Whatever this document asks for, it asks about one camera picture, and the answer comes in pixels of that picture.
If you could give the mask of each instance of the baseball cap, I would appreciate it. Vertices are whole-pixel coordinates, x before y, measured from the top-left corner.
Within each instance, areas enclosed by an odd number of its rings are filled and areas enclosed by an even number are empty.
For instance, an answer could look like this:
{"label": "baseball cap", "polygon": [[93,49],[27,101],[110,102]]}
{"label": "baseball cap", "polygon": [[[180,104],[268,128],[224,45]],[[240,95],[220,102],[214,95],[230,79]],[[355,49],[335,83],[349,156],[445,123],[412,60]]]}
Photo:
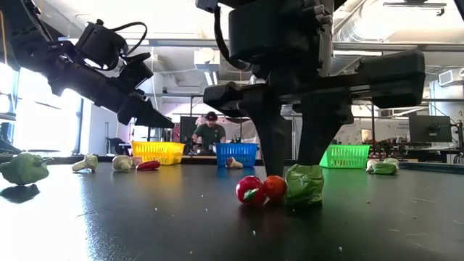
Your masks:
{"label": "baseball cap", "polygon": [[218,120],[218,116],[215,114],[215,112],[208,112],[205,118],[207,120]]}

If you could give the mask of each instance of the plastic lettuce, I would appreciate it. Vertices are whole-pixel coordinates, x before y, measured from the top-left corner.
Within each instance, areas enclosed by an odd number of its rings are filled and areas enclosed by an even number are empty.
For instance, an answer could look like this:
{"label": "plastic lettuce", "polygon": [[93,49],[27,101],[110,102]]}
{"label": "plastic lettuce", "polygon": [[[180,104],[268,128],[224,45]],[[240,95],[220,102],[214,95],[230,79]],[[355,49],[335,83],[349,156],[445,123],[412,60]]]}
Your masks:
{"label": "plastic lettuce", "polygon": [[293,165],[285,174],[287,204],[314,204],[322,201],[324,176],[322,168]]}
{"label": "plastic lettuce", "polygon": [[388,158],[383,162],[369,160],[366,171],[377,175],[395,175],[399,170],[399,162],[397,159]]}

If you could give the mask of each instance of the green basket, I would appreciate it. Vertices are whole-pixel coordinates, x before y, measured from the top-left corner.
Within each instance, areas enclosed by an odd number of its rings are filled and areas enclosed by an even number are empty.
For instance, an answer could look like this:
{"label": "green basket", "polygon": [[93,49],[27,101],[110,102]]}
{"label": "green basket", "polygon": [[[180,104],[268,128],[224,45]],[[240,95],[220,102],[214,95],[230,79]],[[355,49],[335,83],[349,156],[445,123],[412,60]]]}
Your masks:
{"label": "green basket", "polygon": [[363,169],[370,145],[330,145],[319,165],[331,169]]}

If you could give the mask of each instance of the plastic basket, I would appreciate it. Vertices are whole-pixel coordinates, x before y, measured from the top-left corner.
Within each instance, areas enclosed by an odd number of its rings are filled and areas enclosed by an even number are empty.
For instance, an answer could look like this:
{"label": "plastic basket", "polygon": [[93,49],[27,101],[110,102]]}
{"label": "plastic basket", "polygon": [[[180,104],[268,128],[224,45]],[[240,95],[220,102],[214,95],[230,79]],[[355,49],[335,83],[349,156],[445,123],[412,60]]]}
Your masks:
{"label": "plastic basket", "polygon": [[365,168],[369,148],[370,145],[330,145],[319,165],[331,169]]}
{"label": "plastic basket", "polygon": [[234,157],[244,167],[253,167],[257,150],[258,144],[216,144],[217,165],[225,167],[225,161]]}
{"label": "plastic basket", "polygon": [[157,160],[161,165],[181,163],[185,144],[177,142],[132,141],[132,154],[144,162]]}

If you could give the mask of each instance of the green shirt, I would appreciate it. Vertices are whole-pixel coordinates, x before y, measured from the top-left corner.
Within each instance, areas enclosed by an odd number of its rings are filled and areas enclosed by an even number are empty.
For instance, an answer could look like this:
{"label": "green shirt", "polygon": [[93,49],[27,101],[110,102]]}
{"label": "green shirt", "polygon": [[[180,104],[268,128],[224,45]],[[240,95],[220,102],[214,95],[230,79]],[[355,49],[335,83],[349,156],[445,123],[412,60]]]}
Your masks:
{"label": "green shirt", "polygon": [[202,137],[202,149],[208,150],[208,146],[213,143],[219,143],[221,138],[225,137],[223,126],[216,124],[210,128],[207,124],[200,125],[194,132],[198,137]]}

